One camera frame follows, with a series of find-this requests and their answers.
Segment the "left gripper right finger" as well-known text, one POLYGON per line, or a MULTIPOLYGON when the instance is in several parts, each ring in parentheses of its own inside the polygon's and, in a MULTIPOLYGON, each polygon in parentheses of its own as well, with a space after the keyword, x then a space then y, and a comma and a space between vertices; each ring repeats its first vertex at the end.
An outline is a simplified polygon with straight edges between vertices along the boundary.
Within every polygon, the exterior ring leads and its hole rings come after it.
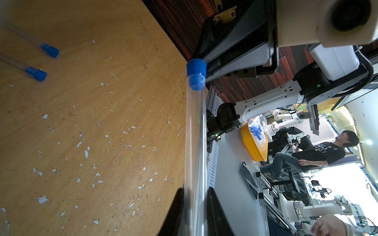
POLYGON ((234 236, 214 188, 207 191, 206 217, 209 236, 234 236))

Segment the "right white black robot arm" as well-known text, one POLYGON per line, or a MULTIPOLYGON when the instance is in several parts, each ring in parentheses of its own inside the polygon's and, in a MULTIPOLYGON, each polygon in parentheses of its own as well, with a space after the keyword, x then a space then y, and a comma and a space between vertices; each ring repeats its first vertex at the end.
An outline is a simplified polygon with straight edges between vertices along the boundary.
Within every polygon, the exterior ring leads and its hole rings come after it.
POLYGON ((200 135, 228 133, 247 120, 285 105, 307 104, 318 134, 317 105, 366 86, 374 71, 358 47, 378 38, 377 1, 238 1, 220 5, 206 19, 193 58, 187 63, 188 119, 200 135), (305 45, 314 63, 292 80, 254 98, 225 103, 212 116, 198 94, 207 82, 230 73, 273 74, 279 48, 305 45))

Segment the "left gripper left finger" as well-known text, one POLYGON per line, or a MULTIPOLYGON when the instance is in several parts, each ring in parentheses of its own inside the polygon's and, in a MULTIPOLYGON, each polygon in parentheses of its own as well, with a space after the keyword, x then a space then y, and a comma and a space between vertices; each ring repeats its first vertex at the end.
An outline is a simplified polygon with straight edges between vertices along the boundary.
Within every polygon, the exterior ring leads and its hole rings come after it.
POLYGON ((185 195, 184 188, 179 188, 175 194, 158 236, 183 236, 184 223, 185 195))

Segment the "clear glass test tube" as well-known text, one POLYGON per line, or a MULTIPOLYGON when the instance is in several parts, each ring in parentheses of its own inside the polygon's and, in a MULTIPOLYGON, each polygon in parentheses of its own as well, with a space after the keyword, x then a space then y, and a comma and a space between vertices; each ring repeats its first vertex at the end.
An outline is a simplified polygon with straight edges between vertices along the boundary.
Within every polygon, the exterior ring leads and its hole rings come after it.
POLYGON ((18 36, 19 38, 31 43, 32 45, 34 45, 38 49, 41 49, 42 45, 44 44, 41 40, 35 38, 31 34, 25 32, 21 28, 15 26, 14 24, 12 24, 8 21, 1 20, 1 29, 5 30, 7 32, 10 32, 10 33, 18 36))

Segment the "seated person black shirt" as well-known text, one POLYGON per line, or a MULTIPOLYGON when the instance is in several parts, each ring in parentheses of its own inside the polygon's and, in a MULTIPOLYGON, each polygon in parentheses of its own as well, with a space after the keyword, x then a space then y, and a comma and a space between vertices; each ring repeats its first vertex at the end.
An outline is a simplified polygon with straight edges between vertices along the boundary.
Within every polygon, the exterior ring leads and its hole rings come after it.
POLYGON ((326 167, 345 157, 345 148, 355 147, 359 144, 359 137, 353 131, 345 130, 335 141, 324 142, 306 150, 286 154, 278 152, 273 162, 260 168, 260 172, 270 179, 277 180, 281 170, 291 168, 298 172, 308 172, 317 167, 326 167))

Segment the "blue stopper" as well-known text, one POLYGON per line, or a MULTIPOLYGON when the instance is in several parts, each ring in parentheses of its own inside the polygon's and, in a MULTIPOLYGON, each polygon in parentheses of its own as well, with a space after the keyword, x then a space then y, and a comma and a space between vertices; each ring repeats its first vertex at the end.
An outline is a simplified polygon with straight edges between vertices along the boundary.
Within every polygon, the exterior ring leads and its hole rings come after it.
POLYGON ((40 48, 52 58, 57 58, 60 54, 60 50, 48 44, 41 44, 40 48))
POLYGON ((36 69, 34 67, 26 68, 25 72, 26 72, 27 75, 29 75, 30 77, 34 78, 35 80, 37 80, 39 82, 43 82, 47 77, 46 72, 44 72, 40 69, 36 69))
POLYGON ((205 86, 207 64, 202 59, 192 59, 187 63, 187 79, 189 87, 200 91, 205 86))

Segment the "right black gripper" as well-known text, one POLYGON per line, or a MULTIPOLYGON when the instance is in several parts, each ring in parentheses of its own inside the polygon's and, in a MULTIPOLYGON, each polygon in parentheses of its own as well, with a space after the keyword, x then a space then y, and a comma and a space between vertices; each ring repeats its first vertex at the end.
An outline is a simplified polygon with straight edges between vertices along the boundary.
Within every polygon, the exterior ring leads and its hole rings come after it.
POLYGON ((279 66, 276 1, 242 1, 208 17, 193 57, 215 59, 207 64, 207 83, 245 69, 254 77, 273 74, 279 66), (244 47, 241 56, 225 54, 235 46, 244 47))

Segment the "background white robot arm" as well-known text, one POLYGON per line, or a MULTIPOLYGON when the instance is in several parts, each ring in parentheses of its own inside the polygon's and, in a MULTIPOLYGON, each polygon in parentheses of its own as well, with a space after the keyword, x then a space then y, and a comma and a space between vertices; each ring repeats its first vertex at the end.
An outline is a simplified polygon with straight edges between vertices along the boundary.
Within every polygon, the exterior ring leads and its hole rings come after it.
POLYGON ((283 226, 293 233, 312 235, 311 227, 315 217, 326 214, 352 215, 356 225, 352 227, 353 236, 368 235, 367 222, 363 221, 363 211, 358 204, 350 203, 343 196, 336 196, 334 200, 319 201, 318 204, 305 206, 301 201, 289 201, 282 193, 278 193, 271 186, 265 186, 257 193, 257 199, 252 201, 255 213, 248 212, 241 223, 232 229, 213 188, 208 191, 208 229, 210 236, 267 236, 269 235, 267 215, 273 214, 283 226))

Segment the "yellow container outside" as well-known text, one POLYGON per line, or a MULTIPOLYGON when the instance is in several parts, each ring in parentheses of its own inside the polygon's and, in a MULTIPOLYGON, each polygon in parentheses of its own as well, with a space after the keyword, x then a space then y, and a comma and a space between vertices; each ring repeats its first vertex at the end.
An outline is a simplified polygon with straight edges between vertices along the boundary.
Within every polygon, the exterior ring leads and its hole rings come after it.
POLYGON ((249 119, 240 129, 242 141, 256 162, 266 162, 268 152, 268 139, 265 133, 267 119, 263 115, 249 119))

